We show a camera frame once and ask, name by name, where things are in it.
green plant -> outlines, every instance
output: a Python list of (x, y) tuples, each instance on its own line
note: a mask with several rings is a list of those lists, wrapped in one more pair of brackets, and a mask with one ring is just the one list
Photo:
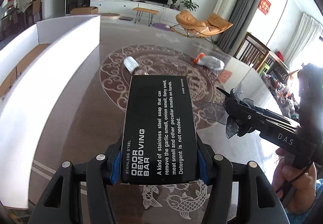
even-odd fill
[(180, 3), (182, 3), (188, 10), (196, 11), (196, 9), (199, 7), (197, 3), (193, 3), (192, 0), (181, 0)]
[(171, 1), (172, 1), (172, 5), (174, 5), (177, 2), (177, 0), (171, 0)]

blue sleeve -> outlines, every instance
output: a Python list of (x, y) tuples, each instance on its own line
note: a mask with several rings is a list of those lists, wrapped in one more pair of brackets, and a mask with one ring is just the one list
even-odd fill
[(306, 217), (311, 212), (312, 208), (315, 206), (317, 200), (321, 196), (322, 191), (323, 191), (323, 179), (318, 179), (316, 181), (316, 197), (315, 197), (315, 201), (313, 202), (313, 205), (308, 209), (308, 211), (306, 211), (303, 214), (296, 215), (296, 214), (289, 213), (288, 210), (285, 209), (290, 224), (301, 224), (306, 219)]

fish design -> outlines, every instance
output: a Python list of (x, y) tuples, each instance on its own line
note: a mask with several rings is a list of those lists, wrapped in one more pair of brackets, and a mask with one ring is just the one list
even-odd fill
[(188, 187), (190, 186), (189, 183), (184, 183), (184, 184), (170, 184), (170, 185), (163, 185), (164, 187), (168, 188), (169, 191), (172, 193), (174, 189), (178, 190), (187, 190)]
[(210, 196), (210, 194), (207, 194), (207, 186), (202, 180), (199, 179), (196, 183), (200, 187), (200, 190), (195, 190), (196, 198), (189, 197), (184, 192), (182, 196), (168, 195), (166, 199), (168, 205), (172, 209), (179, 211), (180, 215), (187, 220), (191, 219), (189, 213), (199, 209)]
[(150, 206), (153, 207), (162, 207), (162, 205), (154, 199), (153, 194), (159, 193), (159, 190), (156, 185), (143, 185), (143, 206), (145, 209), (148, 209)]

purple mat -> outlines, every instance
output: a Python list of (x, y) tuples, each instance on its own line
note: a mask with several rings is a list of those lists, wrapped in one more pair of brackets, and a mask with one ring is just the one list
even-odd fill
[(165, 30), (165, 31), (172, 32), (172, 30), (170, 30), (169, 28), (166, 28), (166, 25), (161, 24), (161, 23), (153, 23), (153, 24), (151, 24), (151, 26), (153, 26), (154, 28), (157, 28), (157, 29), (161, 29), (161, 30)]

hand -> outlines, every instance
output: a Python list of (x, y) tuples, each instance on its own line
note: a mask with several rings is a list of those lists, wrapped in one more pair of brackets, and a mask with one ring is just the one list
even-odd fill
[[(276, 150), (276, 154), (283, 156), (285, 151), (282, 148)], [(272, 187), (276, 191), (280, 188), (285, 180), (291, 181), (303, 172), (304, 169), (296, 169), (292, 166), (284, 166), (284, 159), (281, 159), (274, 172)], [(287, 205), (287, 210), (294, 214), (303, 214), (313, 204), (315, 200), (316, 189), (316, 168), (314, 163), (309, 168), (308, 172), (302, 175), (298, 180), (292, 183), (296, 188), (296, 192)], [(280, 190), (277, 196), (281, 198), (283, 191)]]

